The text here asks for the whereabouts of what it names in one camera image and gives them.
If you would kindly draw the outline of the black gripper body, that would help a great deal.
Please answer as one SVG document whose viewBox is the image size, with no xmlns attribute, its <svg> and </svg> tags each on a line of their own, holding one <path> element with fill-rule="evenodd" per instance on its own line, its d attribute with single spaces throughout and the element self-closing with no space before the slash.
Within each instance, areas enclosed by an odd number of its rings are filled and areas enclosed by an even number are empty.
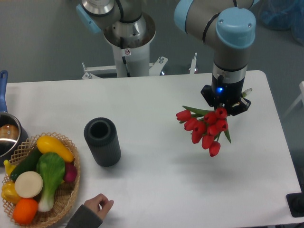
<svg viewBox="0 0 304 228">
<path fill-rule="evenodd" d="M 224 106 L 228 115 L 238 115 L 247 111 L 251 101 L 242 97 L 244 78 L 235 83 L 224 82 L 223 75 L 212 75 L 211 85 L 204 85 L 201 94 L 210 107 Z"/>
</svg>

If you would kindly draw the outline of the grey sleeved forearm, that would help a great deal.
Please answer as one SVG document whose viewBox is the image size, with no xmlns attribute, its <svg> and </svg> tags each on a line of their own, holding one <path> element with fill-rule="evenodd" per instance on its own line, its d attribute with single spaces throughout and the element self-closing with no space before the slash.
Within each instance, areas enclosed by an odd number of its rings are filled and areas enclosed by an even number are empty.
<svg viewBox="0 0 304 228">
<path fill-rule="evenodd" d="M 66 228 L 98 228 L 102 223 L 103 220 L 91 209 L 81 205 L 68 221 Z"/>
</svg>

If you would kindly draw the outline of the person's hand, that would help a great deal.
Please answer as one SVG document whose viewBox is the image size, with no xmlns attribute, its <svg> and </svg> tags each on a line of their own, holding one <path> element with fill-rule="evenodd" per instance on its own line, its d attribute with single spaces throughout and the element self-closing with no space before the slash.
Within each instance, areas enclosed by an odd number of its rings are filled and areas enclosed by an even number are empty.
<svg viewBox="0 0 304 228">
<path fill-rule="evenodd" d="M 93 211 L 101 220 L 104 220 L 114 205 L 114 200 L 109 200 L 104 194 L 100 193 L 86 200 L 84 205 Z"/>
</svg>

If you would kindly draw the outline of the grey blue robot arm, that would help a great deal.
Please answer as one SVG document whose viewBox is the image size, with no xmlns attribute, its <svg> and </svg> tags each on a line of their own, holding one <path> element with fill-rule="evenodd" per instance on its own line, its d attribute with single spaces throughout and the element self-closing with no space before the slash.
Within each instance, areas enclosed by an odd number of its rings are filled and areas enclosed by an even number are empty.
<svg viewBox="0 0 304 228">
<path fill-rule="evenodd" d="M 229 115 L 245 112 L 242 95 L 256 18 L 252 0 L 181 0 L 176 26 L 214 50 L 212 83 L 201 94 L 209 106 L 224 106 Z M 82 0 L 78 16 L 92 33 L 102 32 L 113 48 L 118 77 L 149 76 L 150 43 L 156 27 L 139 0 Z"/>
</svg>

